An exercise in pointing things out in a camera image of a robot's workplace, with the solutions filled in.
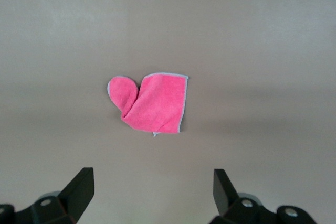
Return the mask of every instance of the metal bolt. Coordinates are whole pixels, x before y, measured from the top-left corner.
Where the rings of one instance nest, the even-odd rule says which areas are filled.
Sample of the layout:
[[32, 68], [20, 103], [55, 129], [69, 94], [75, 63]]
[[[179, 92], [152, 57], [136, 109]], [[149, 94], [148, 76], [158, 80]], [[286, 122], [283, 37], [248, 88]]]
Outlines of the metal bolt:
[[292, 208], [286, 208], [285, 213], [287, 215], [289, 215], [290, 217], [297, 217], [298, 216], [298, 213]]
[[51, 203], [51, 200], [50, 200], [50, 199], [45, 199], [45, 200], [43, 200], [43, 201], [41, 202], [41, 206], [44, 207], [44, 206], [46, 206], [46, 205], [48, 205], [48, 204], [50, 204], [50, 203]]
[[244, 205], [244, 207], [252, 207], [253, 206], [252, 202], [249, 199], [244, 199], [241, 203]]

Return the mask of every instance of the table surface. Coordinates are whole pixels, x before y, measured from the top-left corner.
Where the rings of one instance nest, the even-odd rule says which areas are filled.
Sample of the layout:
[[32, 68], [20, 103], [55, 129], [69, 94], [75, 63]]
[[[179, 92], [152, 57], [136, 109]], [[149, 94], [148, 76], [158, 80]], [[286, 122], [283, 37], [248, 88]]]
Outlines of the table surface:
[[[333, 223], [336, 0], [0, 0], [0, 202], [93, 167], [79, 223], [209, 223], [213, 170]], [[120, 120], [106, 86], [190, 76], [180, 134]]]

